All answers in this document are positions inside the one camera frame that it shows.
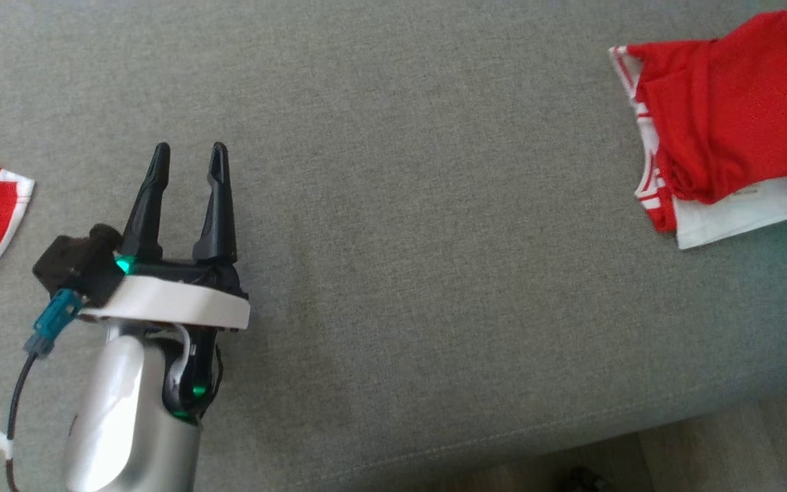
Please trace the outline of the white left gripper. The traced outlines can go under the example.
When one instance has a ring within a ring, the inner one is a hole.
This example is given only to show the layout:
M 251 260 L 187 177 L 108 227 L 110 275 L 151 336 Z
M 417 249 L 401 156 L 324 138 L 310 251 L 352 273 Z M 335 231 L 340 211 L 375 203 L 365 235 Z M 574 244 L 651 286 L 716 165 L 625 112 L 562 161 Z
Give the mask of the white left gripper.
M 135 259 L 145 262 L 163 257 L 158 234 L 163 193 L 169 183 L 169 163 L 171 146 L 158 143 L 123 230 L 123 256 L 115 257 L 115 264 L 126 276 L 106 305 L 85 306 L 79 312 L 79 320 L 144 329 L 184 326 L 244 331 L 249 327 L 252 311 L 249 300 L 199 284 L 137 273 Z M 216 142 L 212 146 L 207 182 L 209 201 L 199 240 L 193 246 L 193 260 L 233 264 L 238 260 L 238 247 L 228 150 L 224 143 Z

